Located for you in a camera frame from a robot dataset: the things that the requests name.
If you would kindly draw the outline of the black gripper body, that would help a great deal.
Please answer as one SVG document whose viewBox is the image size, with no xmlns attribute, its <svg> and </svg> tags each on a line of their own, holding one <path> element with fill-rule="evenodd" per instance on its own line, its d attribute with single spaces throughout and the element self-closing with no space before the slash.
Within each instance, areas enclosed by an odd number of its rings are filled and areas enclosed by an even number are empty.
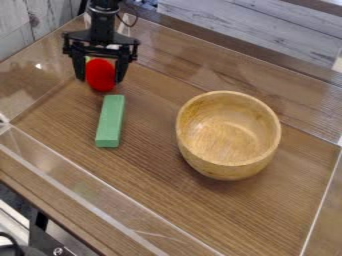
<svg viewBox="0 0 342 256">
<path fill-rule="evenodd" d="M 118 32 L 97 39 L 91 30 L 63 33 L 63 53 L 75 61 L 86 56 L 119 59 L 129 58 L 133 62 L 138 59 L 141 41 Z"/>
</svg>

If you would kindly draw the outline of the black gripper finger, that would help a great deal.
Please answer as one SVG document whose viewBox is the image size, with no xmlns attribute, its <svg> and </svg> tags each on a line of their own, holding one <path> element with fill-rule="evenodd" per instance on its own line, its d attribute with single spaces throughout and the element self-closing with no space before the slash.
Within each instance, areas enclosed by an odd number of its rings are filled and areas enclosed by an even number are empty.
<svg viewBox="0 0 342 256">
<path fill-rule="evenodd" d="M 72 64 L 75 76 L 80 81 L 83 81 L 86 79 L 86 57 L 84 54 L 78 50 L 72 50 Z"/>
<path fill-rule="evenodd" d="M 118 83 L 121 83 L 125 79 L 129 65 L 130 65 L 130 55 L 123 54 L 118 57 L 117 64 L 115 64 L 115 67 L 117 67 L 115 80 Z"/>
</svg>

